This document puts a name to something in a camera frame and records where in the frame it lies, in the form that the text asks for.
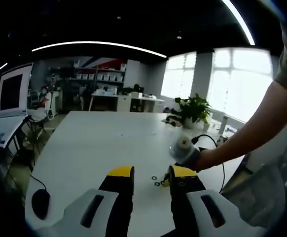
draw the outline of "computer mouse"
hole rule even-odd
[[[45,189],[37,190],[32,196],[32,208],[35,215],[44,220],[49,207],[50,194]]]

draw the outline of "window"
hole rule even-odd
[[[196,52],[178,55],[167,61],[161,95],[169,98],[188,98],[191,94]]]
[[[268,51],[216,49],[207,100],[214,110],[247,122],[273,81]]]

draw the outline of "monitor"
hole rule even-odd
[[[9,71],[0,80],[0,117],[25,115],[32,64]]]

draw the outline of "black ceiling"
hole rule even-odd
[[[256,47],[280,54],[278,20],[254,0],[233,0]],[[101,56],[145,63],[164,60],[116,46],[79,44],[32,49],[66,41],[122,43],[166,56],[217,47],[250,46],[239,24],[221,0],[170,2],[92,2],[78,0],[9,1],[0,11],[0,65],[9,66],[61,56]]]

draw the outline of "floor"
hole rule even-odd
[[[54,117],[53,120],[47,122],[45,124],[45,128],[52,128],[56,129],[58,125],[61,123],[61,121],[65,118],[66,115],[57,115]],[[42,135],[39,137],[39,146],[38,148],[34,148],[35,152],[35,162],[39,159],[39,153],[44,148],[44,144],[48,142],[49,136],[46,133],[42,133]],[[27,149],[32,150],[32,145],[28,145]],[[31,171],[28,167],[20,165],[20,164],[11,164],[8,175],[6,177],[8,183],[14,187],[15,189],[18,189],[23,194],[23,199],[26,196],[27,187],[30,180],[30,174]],[[231,180],[227,183],[227,185],[224,187],[224,191],[227,191],[233,187],[235,187],[237,184],[241,183],[243,180],[248,178],[250,176],[250,173],[248,173],[246,170],[241,170],[235,177],[232,177]]]

